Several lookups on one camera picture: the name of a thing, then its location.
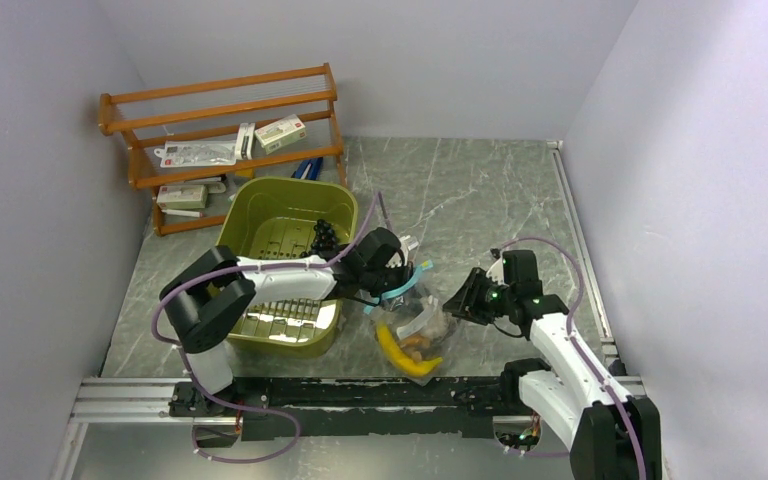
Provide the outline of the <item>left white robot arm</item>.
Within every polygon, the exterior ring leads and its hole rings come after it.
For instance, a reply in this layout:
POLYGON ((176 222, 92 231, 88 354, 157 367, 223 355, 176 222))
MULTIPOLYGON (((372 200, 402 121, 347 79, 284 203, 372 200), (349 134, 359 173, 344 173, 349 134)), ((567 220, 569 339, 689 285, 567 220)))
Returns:
POLYGON ((236 256, 220 245, 161 291, 158 311, 174 329, 174 342, 199 385, 197 403, 209 414, 221 416, 237 400, 224 342, 244 313, 262 304, 295 299, 381 299, 406 285, 414 271, 400 239, 384 227, 298 259, 236 256))

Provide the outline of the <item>clear zip top bag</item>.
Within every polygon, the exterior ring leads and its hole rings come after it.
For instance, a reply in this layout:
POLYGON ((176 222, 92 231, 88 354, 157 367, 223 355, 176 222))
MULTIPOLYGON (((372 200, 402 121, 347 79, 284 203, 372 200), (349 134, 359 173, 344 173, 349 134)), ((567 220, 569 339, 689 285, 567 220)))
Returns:
POLYGON ((414 383, 426 385, 446 364, 460 321, 443 311, 444 301, 438 291, 426 281, 429 272, 434 268, 433 262, 426 260, 414 268, 412 277, 402 287, 383 293, 379 297, 370 297, 363 313, 372 322, 375 338, 376 324, 384 323, 399 340, 415 333, 431 339, 432 352, 443 358, 442 365, 434 373, 424 382, 417 382, 398 370, 414 383))

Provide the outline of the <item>dark fake grape bunch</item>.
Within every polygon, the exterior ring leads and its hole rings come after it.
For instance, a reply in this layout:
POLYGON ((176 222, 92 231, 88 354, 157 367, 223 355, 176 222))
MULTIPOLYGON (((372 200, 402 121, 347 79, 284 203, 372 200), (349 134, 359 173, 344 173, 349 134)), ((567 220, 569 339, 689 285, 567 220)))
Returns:
POLYGON ((331 223, 325 219, 316 221, 313 239, 308 252, 324 259, 331 259, 339 252, 339 240, 331 223))

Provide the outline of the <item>olive green plastic bin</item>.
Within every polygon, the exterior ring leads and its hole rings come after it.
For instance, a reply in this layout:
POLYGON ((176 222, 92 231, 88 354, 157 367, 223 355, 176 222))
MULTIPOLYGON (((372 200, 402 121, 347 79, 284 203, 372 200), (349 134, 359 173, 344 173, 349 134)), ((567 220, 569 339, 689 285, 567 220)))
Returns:
MULTIPOLYGON (((330 225, 337 243, 349 243, 358 223, 358 202, 339 184, 262 177, 237 191, 217 244, 241 262, 304 267, 302 254, 315 240, 318 221, 330 225)), ((295 358, 323 355, 333 344, 342 302, 269 296, 252 305, 227 337, 234 347, 295 358)))

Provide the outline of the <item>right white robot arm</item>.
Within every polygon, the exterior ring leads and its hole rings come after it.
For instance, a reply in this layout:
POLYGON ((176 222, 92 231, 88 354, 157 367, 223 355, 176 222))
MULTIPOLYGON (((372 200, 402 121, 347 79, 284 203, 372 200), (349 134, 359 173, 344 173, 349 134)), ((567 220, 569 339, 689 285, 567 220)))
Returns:
POLYGON ((599 362, 571 308, 544 292, 533 251, 502 251, 490 269, 473 268, 443 309, 478 325, 507 318, 540 352, 504 367, 500 402, 510 413, 530 408, 540 417, 564 442, 574 478, 662 478, 657 406, 599 362))

